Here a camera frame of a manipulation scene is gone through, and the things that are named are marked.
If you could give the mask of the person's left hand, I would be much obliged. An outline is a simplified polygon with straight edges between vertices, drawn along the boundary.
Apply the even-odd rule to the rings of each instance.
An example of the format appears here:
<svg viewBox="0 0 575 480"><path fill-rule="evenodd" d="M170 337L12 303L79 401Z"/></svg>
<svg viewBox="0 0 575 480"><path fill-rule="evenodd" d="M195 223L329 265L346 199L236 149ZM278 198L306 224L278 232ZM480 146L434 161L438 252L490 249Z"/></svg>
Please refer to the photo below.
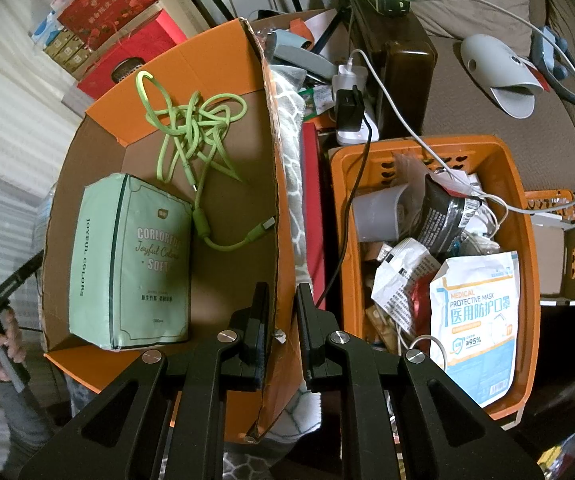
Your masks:
<svg viewBox="0 0 575 480"><path fill-rule="evenodd" d="M25 362L27 351L22 343L22 331L20 330L15 312L7 308L1 313L1 321L4 333L0 334L0 348L5 347L7 357L17 364ZM0 360L0 382L9 382L10 374L4 370Z"/></svg>

